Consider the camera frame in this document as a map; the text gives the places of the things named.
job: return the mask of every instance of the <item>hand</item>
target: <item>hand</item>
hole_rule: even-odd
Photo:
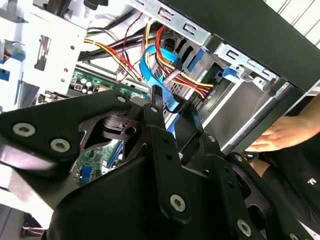
[[[316,135],[309,121],[300,116],[282,116],[266,130],[248,152],[270,152],[298,145]]]

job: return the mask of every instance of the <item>black plastic bracket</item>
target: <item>black plastic bracket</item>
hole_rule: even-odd
[[[175,139],[172,133],[166,131],[162,111],[162,89],[158,86],[152,88],[152,103],[142,108],[142,134],[139,139],[128,141],[124,145],[125,152],[130,149],[126,160],[146,157],[150,165],[150,192],[154,196],[151,201],[154,218],[162,223],[176,223],[185,225],[192,217],[191,201],[182,173]],[[174,208],[172,201],[182,205],[181,210]]]

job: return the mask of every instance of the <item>black sleeve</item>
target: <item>black sleeve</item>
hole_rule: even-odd
[[[277,167],[271,165],[262,179],[272,189],[273,194],[279,195],[300,222],[320,234],[320,216],[312,213]]]

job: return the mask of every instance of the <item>screw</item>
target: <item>screw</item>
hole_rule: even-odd
[[[152,111],[154,111],[155,113],[158,112],[158,109],[156,109],[154,106],[150,107]]]
[[[56,138],[50,142],[50,147],[59,153],[65,153],[70,149],[70,143],[62,138]]]
[[[241,156],[235,155],[235,158],[236,158],[239,162],[242,162],[242,157],[241,157]]]
[[[26,122],[19,122],[12,128],[13,132],[22,137],[30,137],[36,133],[36,128]]]
[[[122,103],[125,103],[126,102],[126,99],[122,96],[118,96],[118,100]]]
[[[186,203],[184,199],[177,194],[171,195],[170,203],[171,203],[171,206],[180,213],[186,210]]]
[[[299,240],[299,238],[296,235],[294,235],[292,232],[290,232],[289,236],[291,240]]]
[[[215,138],[214,138],[213,136],[211,136],[211,135],[209,135],[208,138],[209,138],[210,141],[213,142],[213,143],[216,141]]]
[[[238,225],[238,228],[240,231],[247,236],[248,238],[251,237],[251,228],[249,227],[248,223],[242,219],[238,219],[236,221],[236,224]]]

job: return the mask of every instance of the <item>red wire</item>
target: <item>red wire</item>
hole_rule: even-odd
[[[118,52],[116,52],[115,50],[113,50],[112,48],[104,45],[107,49],[109,49],[114,55],[116,55],[117,57],[119,57],[124,63],[126,63],[131,69],[133,69],[140,78],[143,78],[140,73],[135,69],[135,67],[127,60],[125,59],[122,55],[120,55]]]
[[[208,93],[209,93],[209,90],[208,90],[208,89],[205,89],[205,88],[202,88],[202,87],[200,87],[200,86],[197,86],[197,85],[195,85],[195,84],[193,84],[193,83],[191,83],[191,82],[183,79],[181,76],[177,76],[176,78],[177,78],[179,81],[181,81],[181,82],[183,82],[183,83],[185,83],[185,84],[188,84],[189,86],[191,86],[191,87],[193,87],[193,88],[195,88],[195,89],[197,89],[197,90],[199,90],[199,91],[202,91],[202,93],[204,93],[204,94],[206,94],[206,93],[208,94]]]
[[[162,52],[161,52],[161,48],[160,48],[160,37],[161,37],[161,34],[163,33],[163,31],[165,30],[166,26],[162,26],[157,32],[156,32],[156,35],[155,35],[155,50],[156,50],[156,53],[158,55],[158,57],[162,60],[165,60],[164,57],[162,56]]]

